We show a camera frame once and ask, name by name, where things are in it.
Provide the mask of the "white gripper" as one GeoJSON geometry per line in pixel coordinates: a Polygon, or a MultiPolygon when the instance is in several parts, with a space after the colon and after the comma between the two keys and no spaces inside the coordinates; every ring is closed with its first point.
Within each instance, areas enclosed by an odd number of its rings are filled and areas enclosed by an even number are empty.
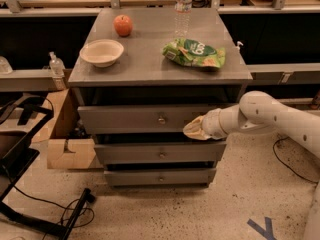
{"type": "Polygon", "coordinates": [[[220,124],[221,109],[214,109],[204,116],[198,116],[183,128],[183,133],[196,140],[219,140],[227,136],[220,124]]]}

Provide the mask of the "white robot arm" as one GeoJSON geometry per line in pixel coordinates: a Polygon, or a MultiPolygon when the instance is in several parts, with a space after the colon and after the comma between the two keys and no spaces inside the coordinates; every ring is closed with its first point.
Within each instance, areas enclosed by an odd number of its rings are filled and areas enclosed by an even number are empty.
{"type": "Polygon", "coordinates": [[[216,240],[319,240],[320,117],[251,91],[183,133],[227,141],[216,240]]]}

